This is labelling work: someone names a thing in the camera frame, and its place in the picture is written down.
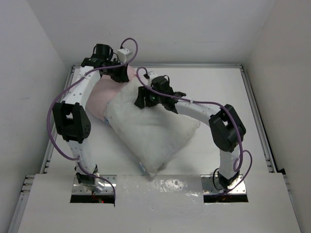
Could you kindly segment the white pillow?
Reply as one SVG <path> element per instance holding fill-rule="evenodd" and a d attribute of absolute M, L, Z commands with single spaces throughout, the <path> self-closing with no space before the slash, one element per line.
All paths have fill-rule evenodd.
<path fill-rule="evenodd" d="M 162 105 L 134 105 L 139 83 L 130 81 L 108 103 L 108 123 L 152 177 L 195 135 L 200 122 L 167 111 Z"/>

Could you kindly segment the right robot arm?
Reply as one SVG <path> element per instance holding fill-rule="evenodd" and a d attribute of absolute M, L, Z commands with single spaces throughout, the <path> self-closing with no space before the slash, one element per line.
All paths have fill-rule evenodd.
<path fill-rule="evenodd" d="M 148 83 L 139 87 L 135 106 L 143 109 L 160 104 L 167 111 L 191 117 L 209 126 L 213 142 L 220 150 L 219 184 L 224 190 L 229 190 L 240 174 L 242 141 L 246 134 L 246 128 L 234 107 L 187 99 L 185 93 L 173 91 L 170 78 L 166 75 L 158 76 L 149 72 L 144 78 Z"/>

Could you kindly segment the pink pillowcase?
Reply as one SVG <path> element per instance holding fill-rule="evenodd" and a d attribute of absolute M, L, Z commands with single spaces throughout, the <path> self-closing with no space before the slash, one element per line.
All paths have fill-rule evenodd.
<path fill-rule="evenodd" d="M 108 121 L 105 109 L 126 83 L 117 83 L 109 75 L 103 75 L 95 84 L 87 100 L 86 108 L 98 119 Z"/>

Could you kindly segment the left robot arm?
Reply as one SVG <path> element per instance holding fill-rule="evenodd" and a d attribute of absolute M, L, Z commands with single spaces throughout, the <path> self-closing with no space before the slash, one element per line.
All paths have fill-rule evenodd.
<path fill-rule="evenodd" d="M 80 72 L 68 94 L 55 103 L 52 112 L 57 133 L 70 147 L 76 163 L 76 179 L 86 191 L 100 193 L 106 182 L 100 179 L 96 163 L 91 157 L 87 138 L 91 122 L 85 111 L 88 98 L 95 84 L 106 74 L 117 83 L 127 83 L 127 60 L 132 51 L 120 47 L 117 51 L 105 44 L 97 44 L 93 54 L 85 58 Z"/>

